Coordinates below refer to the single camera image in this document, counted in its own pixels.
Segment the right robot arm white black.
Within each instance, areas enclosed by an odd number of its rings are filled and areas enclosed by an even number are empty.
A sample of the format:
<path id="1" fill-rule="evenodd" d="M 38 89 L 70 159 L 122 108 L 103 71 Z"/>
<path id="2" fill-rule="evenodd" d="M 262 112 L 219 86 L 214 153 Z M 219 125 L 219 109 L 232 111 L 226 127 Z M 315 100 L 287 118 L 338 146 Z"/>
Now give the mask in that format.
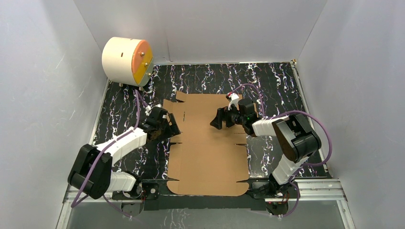
<path id="1" fill-rule="evenodd" d="M 321 140 L 304 114 L 285 114 L 262 118 L 256 105 L 248 99 L 230 99 L 228 106 L 218 108 L 210 125 L 218 130 L 241 125 L 252 137 L 275 136 L 283 153 L 277 167 L 269 175 L 268 183 L 252 187 L 247 193 L 253 198 L 280 198 L 288 193 L 296 172 L 307 159 L 321 148 Z"/>

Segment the brown cardboard box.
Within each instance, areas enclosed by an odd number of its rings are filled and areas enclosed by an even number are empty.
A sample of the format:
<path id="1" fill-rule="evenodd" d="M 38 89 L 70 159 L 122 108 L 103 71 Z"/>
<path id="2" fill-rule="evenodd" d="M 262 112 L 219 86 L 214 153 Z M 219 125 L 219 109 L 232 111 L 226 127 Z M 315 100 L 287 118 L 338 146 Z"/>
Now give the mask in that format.
<path id="1" fill-rule="evenodd" d="M 173 113 L 180 135 L 170 139 L 167 187 L 178 195 L 240 196 L 249 188 L 247 135 L 240 125 L 210 126 L 224 94 L 176 92 L 163 108 Z"/>

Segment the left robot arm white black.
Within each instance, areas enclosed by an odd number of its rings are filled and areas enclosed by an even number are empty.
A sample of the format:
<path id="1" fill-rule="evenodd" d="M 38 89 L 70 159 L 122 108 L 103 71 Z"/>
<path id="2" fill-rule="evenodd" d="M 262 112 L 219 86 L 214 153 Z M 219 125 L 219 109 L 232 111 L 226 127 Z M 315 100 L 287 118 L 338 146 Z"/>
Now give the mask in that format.
<path id="1" fill-rule="evenodd" d="M 129 171 L 113 172 L 113 165 L 137 148 L 180 133 L 173 113 L 153 107 L 142 122 L 122 134 L 95 146 L 83 145 L 67 183 L 93 199 L 99 199 L 107 192 L 125 192 L 130 198 L 138 198 L 143 191 L 140 176 Z"/>

